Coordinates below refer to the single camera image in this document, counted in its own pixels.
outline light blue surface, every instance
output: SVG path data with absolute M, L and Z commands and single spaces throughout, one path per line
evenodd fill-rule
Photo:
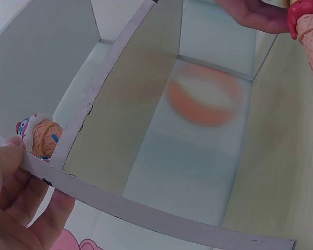
M 178 60 L 171 77 L 179 75 L 185 65 Z M 218 127 L 201 127 L 179 116 L 165 91 L 123 196 L 220 226 L 233 187 L 249 108 L 251 83 L 241 79 L 237 83 L 244 97 L 240 109 L 231 122 Z
M 218 5 L 185 0 L 180 55 L 252 76 L 256 31 L 237 24 Z

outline blue sprinkle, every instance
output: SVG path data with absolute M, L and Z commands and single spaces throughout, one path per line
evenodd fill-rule
M 54 141 L 55 142 L 58 142 L 59 140 L 58 140 L 58 137 L 57 137 L 57 135 L 55 135 L 55 134 L 52 134 L 51 135 L 51 137 L 54 139 Z

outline hand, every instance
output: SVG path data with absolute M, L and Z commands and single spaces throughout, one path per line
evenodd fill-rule
M 48 185 L 19 168 L 22 152 L 18 137 L 0 147 L 0 250 L 49 250 L 75 200 L 55 190 L 47 209 L 27 228 Z
M 287 9 L 261 0 L 216 0 L 240 25 L 271 34 L 288 32 Z

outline ice cream toy figure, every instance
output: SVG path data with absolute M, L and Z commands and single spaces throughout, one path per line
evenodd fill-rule
M 313 71 L 313 0 L 290 0 L 287 25 L 291 37 L 305 48 Z
M 63 128 L 47 114 L 35 113 L 16 124 L 16 133 L 26 145 L 26 151 L 51 158 Z

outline pink cartoon drawing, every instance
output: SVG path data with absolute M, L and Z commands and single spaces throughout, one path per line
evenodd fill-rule
M 80 244 L 70 231 L 64 229 L 58 240 L 50 250 L 103 250 L 90 239 L 83 240 Z

